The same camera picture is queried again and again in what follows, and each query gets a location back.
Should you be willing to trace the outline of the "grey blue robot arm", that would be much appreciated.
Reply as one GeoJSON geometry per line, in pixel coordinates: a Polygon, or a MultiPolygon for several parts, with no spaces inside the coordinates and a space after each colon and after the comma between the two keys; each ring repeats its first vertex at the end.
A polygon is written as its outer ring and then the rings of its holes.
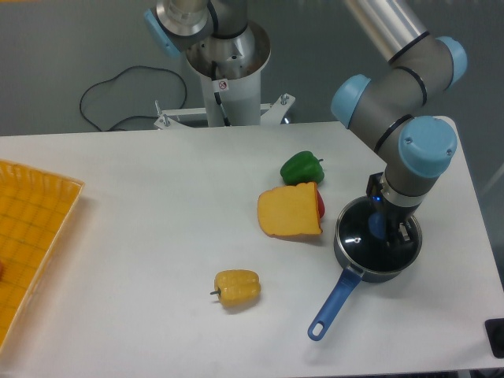
{"type": "MultiPolygon", "coordinates": [[[[352,76],[334,94],[332,113],[385,163],[369,178],[370,232],[394,241],[445,172],[457,148],[453,128],[413,112],[456,83],[467,68],[463,46],[434,38],[402,1],[348,1],[346,7],[391,71],[381,80],[352,76]]],[[[159,1],[144,14],[167,55],[184,54],[200,75],[208,123],[259,124],[260,80],[270,56],[268,36],[247,16],[244,1],[159,1]]]]}

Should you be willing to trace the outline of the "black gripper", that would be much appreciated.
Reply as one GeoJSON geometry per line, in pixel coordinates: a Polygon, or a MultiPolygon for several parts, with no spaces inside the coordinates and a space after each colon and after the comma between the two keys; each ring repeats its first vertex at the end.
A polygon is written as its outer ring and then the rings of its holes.
{"type": "Polygon", "coordinates": [[[368,218],[373,236],[386,236],[387,246],[396,248],[413,241],[411,226],[407,221],[420,205],[419,197],[397,192],[387,181],[385,172],[372,174],[367,183],[366,195],[372,207],[368,218]]]}

